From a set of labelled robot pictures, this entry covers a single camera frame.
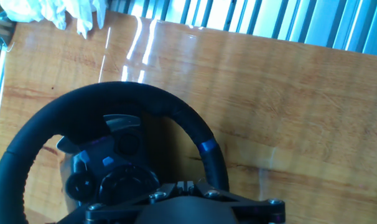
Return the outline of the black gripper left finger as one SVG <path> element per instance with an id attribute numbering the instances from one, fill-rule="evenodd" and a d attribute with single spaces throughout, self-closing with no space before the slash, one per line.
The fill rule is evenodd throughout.
<path id="1" fill-rule="evenodd" d="M 184 190 L 185 182 L 164 184 L 155 191 L 117 205 L 90 205 L 85 212 L 84 224 L 112 223 L 115 220 L 136 218 L 148 205 L 183 196 Z"/>

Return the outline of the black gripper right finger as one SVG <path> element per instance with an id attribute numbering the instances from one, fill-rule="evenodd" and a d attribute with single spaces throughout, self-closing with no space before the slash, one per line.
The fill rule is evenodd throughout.
<path id="1" fill-rule="evenodd" d="M 188 182 L 188 196 L 199 197 L 212 205 L 218 212 L 217 205 L 226 207 L 238 222 L 285 223 L 285 202 L 278 198 L 252 200 L 230 192 L 229 185 L 214 186 L 208 182 L 194 184 Z"/>

